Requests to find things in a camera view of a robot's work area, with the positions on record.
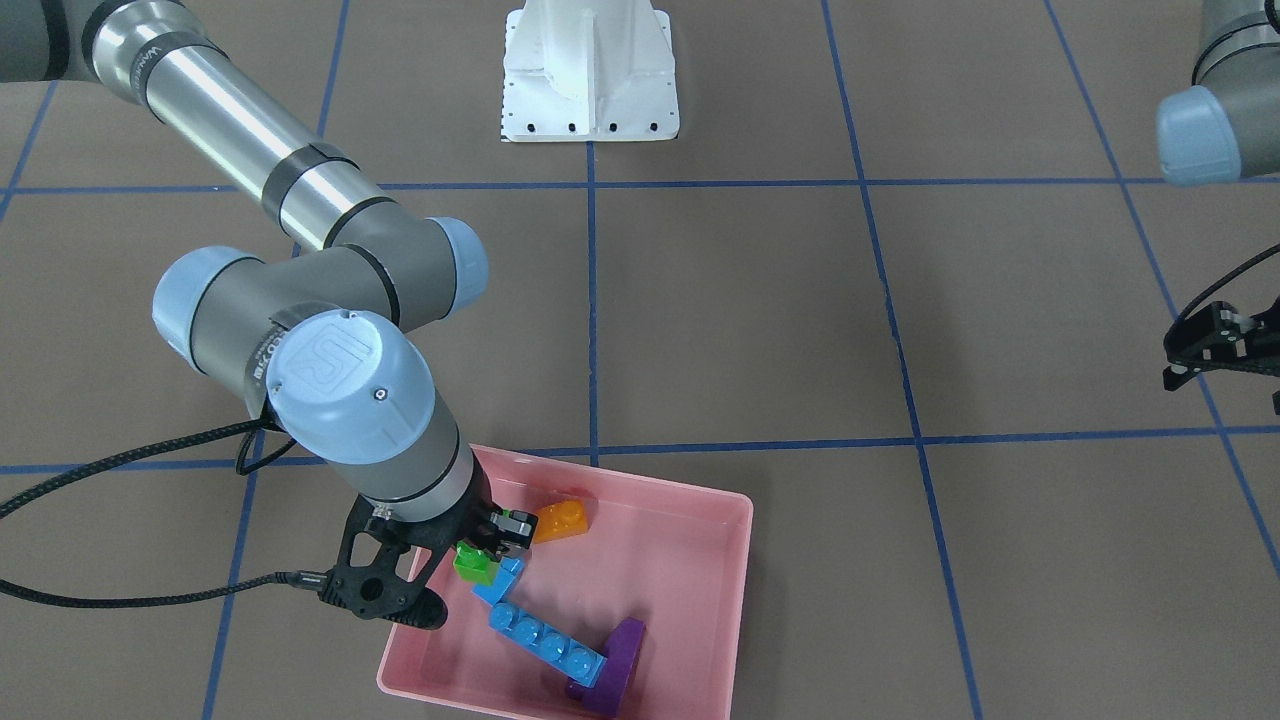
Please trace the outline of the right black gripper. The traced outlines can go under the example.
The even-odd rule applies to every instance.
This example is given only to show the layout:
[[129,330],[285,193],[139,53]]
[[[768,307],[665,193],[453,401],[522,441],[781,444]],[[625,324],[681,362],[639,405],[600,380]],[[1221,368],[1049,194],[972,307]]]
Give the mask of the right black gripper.
[[484,470],[474,470],[466,491],[443,515],[451,544],[460,542],[500,557],[521,557],[530,551],[539,518],[515,509],[500,510],[492,500]]

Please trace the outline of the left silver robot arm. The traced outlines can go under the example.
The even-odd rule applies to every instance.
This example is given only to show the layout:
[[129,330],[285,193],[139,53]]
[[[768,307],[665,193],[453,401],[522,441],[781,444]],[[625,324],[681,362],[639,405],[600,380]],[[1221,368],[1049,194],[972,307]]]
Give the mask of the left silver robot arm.
[[[1190,85],[1156,111],[1164,179],[1226,184],[1279,169],[1279,31],[1275,1],[1204,1]],[[1277,256],[1271,246],[1201,291],[1164,337],[1166,391],[1206,372],[1276,377],[1277,305],[1245,314],[1216,292]]]

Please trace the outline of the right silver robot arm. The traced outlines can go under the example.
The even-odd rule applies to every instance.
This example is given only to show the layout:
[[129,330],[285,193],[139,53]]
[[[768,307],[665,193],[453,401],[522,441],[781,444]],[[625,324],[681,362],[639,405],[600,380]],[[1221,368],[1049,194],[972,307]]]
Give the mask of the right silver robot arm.
[[536,519],[492,501],[410,333],[486,288],[475,232],[420,218],[242,70],[182,1],[5,1],[3,81],[93,83],[179,135],[298,246],[218,245],[164,272],[152,318],[197,373],[338,471],[367,519],[493,556]]

